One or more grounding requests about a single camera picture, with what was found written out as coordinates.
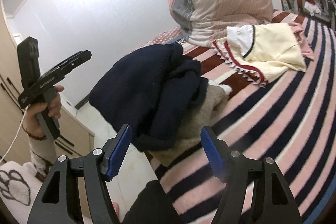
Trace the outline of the white fuzzy sleeve forearm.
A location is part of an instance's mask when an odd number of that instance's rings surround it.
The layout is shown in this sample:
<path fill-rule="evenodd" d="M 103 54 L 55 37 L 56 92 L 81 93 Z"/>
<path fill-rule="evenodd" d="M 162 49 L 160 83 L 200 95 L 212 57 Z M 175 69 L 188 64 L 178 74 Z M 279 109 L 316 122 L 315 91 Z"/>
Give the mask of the white fuzzy sleeve forearm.
<path fill-rule="evenodd" d="M 1 166 L 1 200 L 18 223 L 27 223 L 31 207 L 57 159 L 54 142 L 46 137 L 28 137 L 31 160 Z"/>

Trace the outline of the person left hand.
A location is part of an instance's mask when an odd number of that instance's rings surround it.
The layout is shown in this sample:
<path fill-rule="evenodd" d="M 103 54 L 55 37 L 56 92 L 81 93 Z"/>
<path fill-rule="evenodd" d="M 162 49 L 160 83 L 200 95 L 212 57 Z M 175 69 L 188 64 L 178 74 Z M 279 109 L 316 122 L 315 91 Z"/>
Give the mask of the person left hand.
<path fill-rule="evenodd" d="M 26 110 L 25 132 L 31 139 L 43 140 L 45 138 L 52 141 L 60 137 L 58 119 L 62 103 L 60 93 L 64 86 L 54 86 L 54 98 L 50 102 L 37 102 L 30 105 Z"/>

